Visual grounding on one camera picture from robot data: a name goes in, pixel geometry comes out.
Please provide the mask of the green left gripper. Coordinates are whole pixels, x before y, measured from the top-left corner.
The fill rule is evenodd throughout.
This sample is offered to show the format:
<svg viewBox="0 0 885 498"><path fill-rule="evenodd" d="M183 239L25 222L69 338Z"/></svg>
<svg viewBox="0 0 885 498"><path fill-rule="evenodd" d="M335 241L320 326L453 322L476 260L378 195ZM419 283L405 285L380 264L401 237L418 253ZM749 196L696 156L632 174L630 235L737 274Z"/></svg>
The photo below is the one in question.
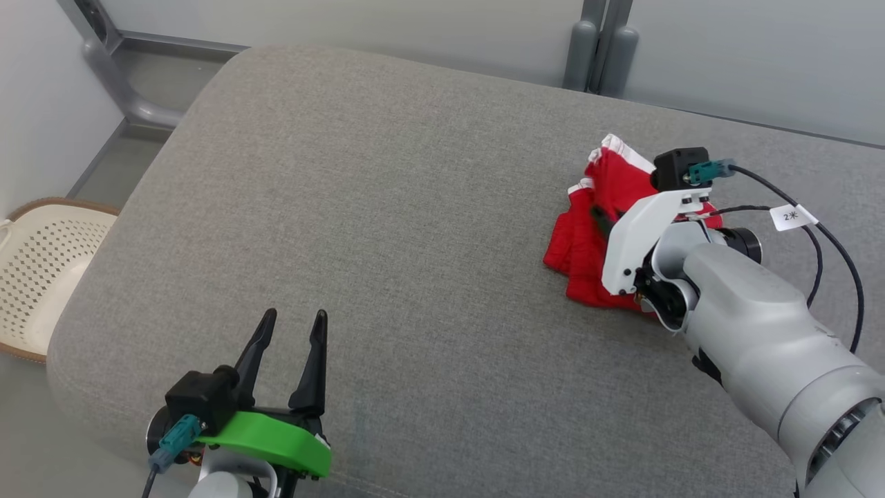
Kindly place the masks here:
<svg viewBox="0 0 885 498"><path fill-rule="evenodd" d="M241 353L234 388L238 409L217 432L201 432L196 441L267 461L315 480L328 478L332 453L322 427L326 404L328 314L319 309L310 332L310 352L288 409L253 409L253 391L263 352L268 348L277 319L269 308Z"/></svg>

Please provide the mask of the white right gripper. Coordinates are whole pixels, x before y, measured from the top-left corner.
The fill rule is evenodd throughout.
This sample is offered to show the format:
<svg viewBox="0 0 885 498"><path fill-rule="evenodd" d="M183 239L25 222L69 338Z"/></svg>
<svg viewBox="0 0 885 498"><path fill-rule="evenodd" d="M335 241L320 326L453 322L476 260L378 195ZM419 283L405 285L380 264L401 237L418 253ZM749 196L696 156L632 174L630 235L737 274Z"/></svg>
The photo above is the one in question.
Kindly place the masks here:
<svg viewBox="0 0 885 498"><path fill-rule="evenodd" d="M623 217L622 211L610 214L600 205L592 205L589 214L607 243L601 277L604 289L611 295L634 293L632 274L626 271L641 267L678 216L702 211L710 193L710 188L666 190L639 199Z"/></svg>

